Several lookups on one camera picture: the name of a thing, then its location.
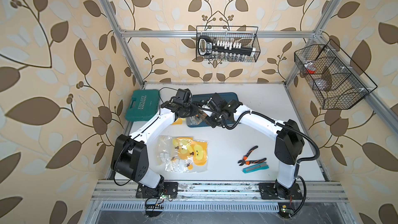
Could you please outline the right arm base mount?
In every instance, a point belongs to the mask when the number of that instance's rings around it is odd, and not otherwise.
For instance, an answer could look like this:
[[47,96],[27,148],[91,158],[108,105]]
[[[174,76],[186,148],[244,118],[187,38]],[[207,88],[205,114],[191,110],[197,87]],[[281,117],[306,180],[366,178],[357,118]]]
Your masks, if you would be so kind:
[[294,219],[303,208],[307,199],[307,185],[303,177],[298,176],[302,188],[294,181],[291,188],[285,188],[277,181],[274,183],[259,183],[259,192],[262,200],[288,200],[288,205],[278,204],[278,215],[282,219]]

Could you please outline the clear resealable duck bag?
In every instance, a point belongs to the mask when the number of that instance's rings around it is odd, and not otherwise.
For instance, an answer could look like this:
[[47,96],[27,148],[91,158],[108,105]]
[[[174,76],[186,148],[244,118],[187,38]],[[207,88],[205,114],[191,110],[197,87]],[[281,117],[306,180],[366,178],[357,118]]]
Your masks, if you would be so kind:
[[186,124],[190,128],[207,126],[207,123],[203,119],[201,119],[201,114],[196,114],[195,116],[187,118],[177,118],[176,121],[172,123],[172,125],[182,125],[182,124]]

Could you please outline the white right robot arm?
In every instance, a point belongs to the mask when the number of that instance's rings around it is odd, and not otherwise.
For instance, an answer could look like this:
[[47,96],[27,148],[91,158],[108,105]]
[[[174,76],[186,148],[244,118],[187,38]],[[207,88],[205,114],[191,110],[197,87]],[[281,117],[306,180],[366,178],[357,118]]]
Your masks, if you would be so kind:
[[201,100],[208,125],[233,130],[238,124],[245,124],[275,141],[274,155],[279,160],[276,186],[292,188],[297,176],[297,158],[302,153],[304,138],[293,120],[278,121],[255,112],[243,103],[227,102],[219,94],[213,94],[207,101]]

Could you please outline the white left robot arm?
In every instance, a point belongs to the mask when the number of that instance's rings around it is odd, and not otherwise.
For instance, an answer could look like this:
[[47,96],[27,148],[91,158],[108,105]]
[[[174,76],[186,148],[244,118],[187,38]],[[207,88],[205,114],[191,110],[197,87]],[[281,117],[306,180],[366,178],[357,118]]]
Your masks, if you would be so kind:
[[163,177],[149,166],[147,145],[179,118],[195,116],[198,111],[190,105],[192,93],[189,89],[178,89],[176,95],[161,104],[159,111],[140,129],[116,139],[111,169],[115,173],[156,189],[162,186]]

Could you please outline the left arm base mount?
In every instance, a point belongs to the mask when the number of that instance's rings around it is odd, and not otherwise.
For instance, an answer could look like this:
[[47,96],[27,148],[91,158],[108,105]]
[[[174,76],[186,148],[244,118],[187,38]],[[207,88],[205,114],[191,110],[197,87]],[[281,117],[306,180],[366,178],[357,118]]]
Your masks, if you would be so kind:
[[164,203],[173,201],[177,198],[178,182],[161,180],[156,188],[149,188],[143,184],[138,184],[136,198],[145,199],[145,215],[149,218],[157,217],[164,211]]

